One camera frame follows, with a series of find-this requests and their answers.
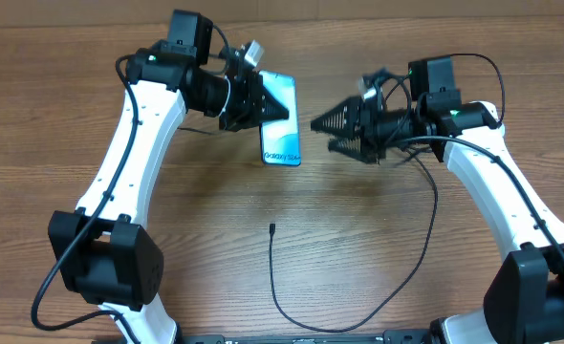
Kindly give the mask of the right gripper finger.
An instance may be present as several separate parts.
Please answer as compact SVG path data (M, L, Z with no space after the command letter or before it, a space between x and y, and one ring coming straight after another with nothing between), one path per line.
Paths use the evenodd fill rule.
M376 156L363 148L361 139L332 139L328 142L328 150L363 163L376 162Z
M311 130L335 137L353 137L358 124L361 97L348 97L311 121Z

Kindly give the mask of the Galaxy smartphone blue screen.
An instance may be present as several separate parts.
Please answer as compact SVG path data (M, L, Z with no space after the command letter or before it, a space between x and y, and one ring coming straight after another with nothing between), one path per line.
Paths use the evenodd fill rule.
M264 164L299 166L301 164L299 120L295 80L290 75L261 71L265 88L289 110L288 119L261 125L261 157Z

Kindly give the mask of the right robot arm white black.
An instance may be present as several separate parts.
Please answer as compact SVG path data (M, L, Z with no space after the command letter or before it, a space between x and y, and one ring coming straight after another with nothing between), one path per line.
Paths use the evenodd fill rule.
M329 149L364 163L389 148L431 151L486 219L502 264L482 307L387 343L550 343L564 340L564 223L539 198L505 143L504 104L463 102L450 55L412 61L405 76L365 75L362 92L313 120Z

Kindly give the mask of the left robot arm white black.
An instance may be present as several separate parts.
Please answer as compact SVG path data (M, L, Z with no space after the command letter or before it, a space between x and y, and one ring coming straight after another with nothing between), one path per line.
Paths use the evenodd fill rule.
M296 120L295 81L258 68L257 42L224 47L224 69L207 68L217 32L198 12L176 10L165 39L117 59L125 96L115 135L76 208L49 222L51 276L110 317L126 343L183 341L159 294L163 252L146 228L163 158L186 114L216 118L230 132Z

